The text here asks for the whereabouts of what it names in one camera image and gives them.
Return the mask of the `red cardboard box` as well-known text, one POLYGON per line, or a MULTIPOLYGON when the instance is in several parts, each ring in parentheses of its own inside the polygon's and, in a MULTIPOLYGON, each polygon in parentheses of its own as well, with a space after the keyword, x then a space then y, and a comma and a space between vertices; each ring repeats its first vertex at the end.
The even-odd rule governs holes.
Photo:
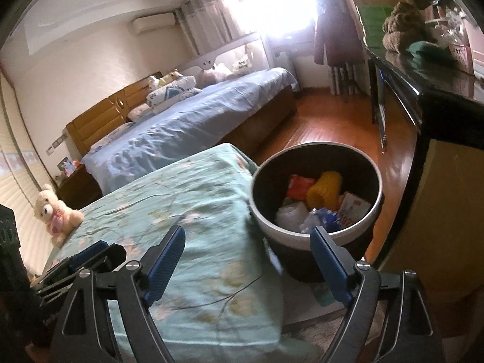
POLYGON ((345 192, 342 195, 340 208, 337 212, 341 227, 345 229, 358 223, 370 209, 370 202, 361 199, 353 193, 345 192))

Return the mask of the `blue plastic wrapper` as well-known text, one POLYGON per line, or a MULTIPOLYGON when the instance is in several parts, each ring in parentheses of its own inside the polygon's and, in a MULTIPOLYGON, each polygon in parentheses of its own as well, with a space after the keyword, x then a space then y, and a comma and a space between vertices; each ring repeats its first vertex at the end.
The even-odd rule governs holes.
POLYGON ((303 234, 310 234, 316 227, 323 227, 328 233, 343 229, 338 213, 336 211, 330 211, 326 207, 312 209, 300 225, 299 231, 303 234))

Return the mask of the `white foam net sleeve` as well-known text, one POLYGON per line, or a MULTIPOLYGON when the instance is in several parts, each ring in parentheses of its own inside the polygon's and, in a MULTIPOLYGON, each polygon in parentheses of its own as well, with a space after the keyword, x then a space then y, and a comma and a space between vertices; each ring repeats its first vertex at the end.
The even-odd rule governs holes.
POLYGON ((303 201, 293 201, 277 210, 275 222, 284 230, 298 233, 308 215, 308 208, 303 201))

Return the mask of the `orange foam net sleeve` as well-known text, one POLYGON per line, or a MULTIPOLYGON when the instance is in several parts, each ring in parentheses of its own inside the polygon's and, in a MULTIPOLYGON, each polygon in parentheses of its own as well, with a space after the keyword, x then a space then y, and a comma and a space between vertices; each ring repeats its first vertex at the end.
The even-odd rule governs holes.
POLYGON ((310 209, 326 207, 330 211, 339 209, 339 196, 342 185, 342 176, 337 171, 325 171, 313 185, 306 197, 310 209))

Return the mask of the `red snack wrapper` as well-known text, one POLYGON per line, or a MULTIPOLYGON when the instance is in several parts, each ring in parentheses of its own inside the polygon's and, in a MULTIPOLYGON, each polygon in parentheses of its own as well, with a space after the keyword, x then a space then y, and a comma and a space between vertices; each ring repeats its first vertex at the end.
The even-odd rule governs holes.
POLYGON ((309 189, 315 184, 315 179, 306 178, 300 175, 291 175, 289 177, 286 197, 296 201, 305 201, 309 189))

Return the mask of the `white round trash bin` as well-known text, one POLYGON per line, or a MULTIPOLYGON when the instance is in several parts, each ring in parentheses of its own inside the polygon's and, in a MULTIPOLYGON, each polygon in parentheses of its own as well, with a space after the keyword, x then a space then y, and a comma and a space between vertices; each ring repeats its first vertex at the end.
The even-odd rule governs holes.
POLYGON ((384 201, 377 164, 338 142, 311 142, 268 158, 253 175, 249 205, 270 249, 295 280, 318 283, 322 272, 309 235, 323 227, 361 259, 384 201))

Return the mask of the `white teddy bear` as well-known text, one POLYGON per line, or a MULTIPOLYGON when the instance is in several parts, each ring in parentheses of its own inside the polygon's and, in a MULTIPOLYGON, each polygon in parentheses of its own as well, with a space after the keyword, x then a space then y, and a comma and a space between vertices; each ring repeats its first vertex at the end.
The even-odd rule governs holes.
POLYGON ((61 247, 84 221, 84 214, 68 207, 49 184, 44 185, 36 197, 34 215, 45 224, 55 247, 61 247))

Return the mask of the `dark wooden nightstand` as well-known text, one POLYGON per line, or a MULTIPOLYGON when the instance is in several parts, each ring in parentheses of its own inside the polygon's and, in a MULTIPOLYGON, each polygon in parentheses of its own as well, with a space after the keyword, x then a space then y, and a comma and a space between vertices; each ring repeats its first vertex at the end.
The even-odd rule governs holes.
POLYGON ((64 179, 57 188, 56 194, 68 207, 77 210, 102 197, 97 181, 86 170, 84 164, 81 164, 70 177, 64 179))

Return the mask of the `wooden headboard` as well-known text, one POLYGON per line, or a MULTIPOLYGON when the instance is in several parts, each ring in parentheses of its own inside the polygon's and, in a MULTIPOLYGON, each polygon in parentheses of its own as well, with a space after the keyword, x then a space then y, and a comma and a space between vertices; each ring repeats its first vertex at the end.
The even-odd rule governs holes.
POLYGON ((150 78, 147 76, 129 84, 67 124, 67 132, 81 156, 87 154, 98 140, 126 123, 128 114, 145 103, 150 92, 149 83, 150 78))

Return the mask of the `blue covered bed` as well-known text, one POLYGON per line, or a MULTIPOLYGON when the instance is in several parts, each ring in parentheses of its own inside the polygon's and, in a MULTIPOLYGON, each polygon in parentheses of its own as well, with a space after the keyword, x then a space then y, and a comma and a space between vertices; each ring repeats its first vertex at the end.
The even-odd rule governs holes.
POLYGON ((81 159, 102 194, 187 156, 211 148, 259 112, 296 78, 284 68, 260 70, 206 87, 166 111, 129 125, 117 138, 81 159))

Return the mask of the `blue patterned pillow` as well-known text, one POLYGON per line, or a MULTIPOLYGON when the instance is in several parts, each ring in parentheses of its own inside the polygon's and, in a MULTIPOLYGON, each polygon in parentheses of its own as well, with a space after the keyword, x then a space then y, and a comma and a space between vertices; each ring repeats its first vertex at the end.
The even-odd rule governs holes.
POLYGON ((158 114, 200 92, 201 89, 196 87, 195 77, 191 75, 181 76, 149 93, 146 97, 146 104, 152 109, 153 113, 158 114))

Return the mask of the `green cloth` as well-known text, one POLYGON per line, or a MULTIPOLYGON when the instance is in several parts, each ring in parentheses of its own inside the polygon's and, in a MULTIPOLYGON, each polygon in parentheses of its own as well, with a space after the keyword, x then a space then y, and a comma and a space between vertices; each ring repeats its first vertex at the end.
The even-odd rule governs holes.
POLYGON ((454 63, 454 58, 448 48, 442 48, 438 44, 433 44, 428 41, 417 41, 406 48, 415 58, 425 61, 430 61, 441 65, 451 65, 454 63))

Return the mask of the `pink storage box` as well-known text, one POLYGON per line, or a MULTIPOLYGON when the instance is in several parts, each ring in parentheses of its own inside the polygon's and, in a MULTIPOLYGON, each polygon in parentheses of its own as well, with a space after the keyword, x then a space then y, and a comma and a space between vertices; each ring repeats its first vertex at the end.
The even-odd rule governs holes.
POLYGON ((483 32, 467 18, 463 19, 463 26, 464 44, 450 44, 450 54, 461 71, 483 81, 483 32))

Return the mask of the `dark red hanging jacket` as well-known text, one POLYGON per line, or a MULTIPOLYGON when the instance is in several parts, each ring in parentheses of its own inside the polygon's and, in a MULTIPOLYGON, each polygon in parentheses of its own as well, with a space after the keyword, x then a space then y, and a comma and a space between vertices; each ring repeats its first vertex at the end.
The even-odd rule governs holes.
POLYGON ((353 18, 338 0, 322 0, 314 36, 314 62, 343 68, 363 63, 363 45, 353 18))

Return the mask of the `white air conditioner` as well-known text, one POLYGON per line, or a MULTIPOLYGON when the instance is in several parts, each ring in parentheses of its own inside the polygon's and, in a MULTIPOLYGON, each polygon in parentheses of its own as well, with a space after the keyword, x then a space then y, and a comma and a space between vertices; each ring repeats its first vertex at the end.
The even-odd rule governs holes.
POLYGON ((143 16, 133 20, 132 26, 136 34, 156 30, 176 24, 175 15, 172 12, 159 13, 151 16, 143 16))

